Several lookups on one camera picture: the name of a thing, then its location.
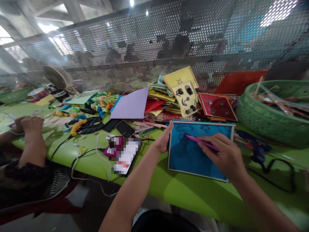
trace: smartphone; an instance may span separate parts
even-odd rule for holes
[[[121,119],[111,119],[104,125],[103,130],[110,132],[119,122]]]
[[[115,126],[115,129],[124,137],[129,138],[134,134],[135,129],[131,127],[127,122],[121,121]]]

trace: pink pen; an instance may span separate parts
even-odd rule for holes
[[[205,144],[207,147],[209,147],[209,148],[215,150],[216,152],[219,152],[219,149],[216,148],[215,146],[211,145],[210,143],[206,143],[206,142],[204,142],[204,141],[201,141],[201,140],[199,140],[199,139],[197,139],[197,138],[195,138],[195,137],[193,137],[193,136],[190,136],[188,133],[185,133],[184,135],[187,136],[189,139],[191,139],[191,140],[194,141],[194,142],[203,143],[203,144]]]

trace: table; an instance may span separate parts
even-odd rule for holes
[[[12,121],[5,114],[1,113],[1,111],[20,117],[30,115],[33,111],[38,109],[44,110],[44,112],[40,114],[42,117],[53,111],[49,110],[48,106],[37,106],[34,103],[11,106],[9,108],[1,106],[0,132],[7,131],[8,127],[5,125]],[[107,121],[109,121],[109,116],[105,115],[103,122],[106,123]],[[237,128],[244,129],[240,124],[237,125]],[[50,128],[43,129],[43,137],[48,147],[48,158],[50,158],[56,147],[69,136],[69,133],[66,133],[65,135],[59,136],[56,140],[50,141],[50,137],[47,137],[47,133],[50,130]],[[161,130],[154,130],[151,132],[151,135],[155,139],[160,133]],[[63,132],[57,131],[55,134],[61,135]],[[116,136],[120,135],[115,129],[112,130],[110,134]],[[96,136],[94,134],[87,135],[83,140],[80,135],[77,135],[76,138],[78,141],[73,142],[72,140],[69,140],[59,148],[58,152],[53,157],[54,162],[71,167],[72,161],[77,157],[80,150],[79,147],[73,145],[76,142],[80,146],[85,146],[87,150],[95,148]],[[24,141],[20,140],[20,138],[13,141],[13,144],[18,148],[24,148]],[[106,148],[107,145],[108,141],[105,139],[105,135],[102,134],[99,138],[99,147]],[[149,145],[142,144],[133,163],[133,167],[136,167],[148,148]],[[302,165],[309,167],[309,149],[297,150],[291,148],[274,148],[279,152],[298,160]],[[242,153],[246,165],[256,170],[261,169],[258,164],[250,161],[249,157],[251,152],[249,150],[242,150]],[[107,180],[109,175],[108,164],[102,160],[95,151],[89,152],[89,154],[89,156],[80,159],[76,166],[76,170]],[[297,167],[295,167],[295,171],[297,191],[294,194],[286,193],[277,189],[250,171],[249,174],[279,206],[279,208],[291,218],[295,224],[303,228],[306,223],[307,226],[309,223],[309,194],[305,191],[303,171],[299,170]],[[267,175],[267,177],[285,188],[289,187],[286,183],[288,182],[287,166],[275,163],[273,170]],[[115,174],[112,174],[110,179],[120,185],[126,180],[126,178],[121,178]],[[159,159],[148,193],[175,206],[207,215],[227,224],[238,227],[253,226],[253,220],[248,209],[231,183],[223,183],[203,177],[168,171],[167,153],[162,154]]]

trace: red card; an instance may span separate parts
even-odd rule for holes
[[[157,100],[147,99],[145,113],[152,111],[152,110],[160,110],[161,105],[164,103],[166,103],[166,101],[162,101],[162,100],[157,101]]]
[[[205,115],[237,121],[236,115],[226,97],[198,93]]]

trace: fan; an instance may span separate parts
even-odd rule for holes
[[[73,91],[75,94],[79,94],[79,92],[72,86],[72,78],[70,74],[64,71],[61,67],[55,65],[44,66],[43,73],[46,78],[59,89],[64,89],[68,92]]]

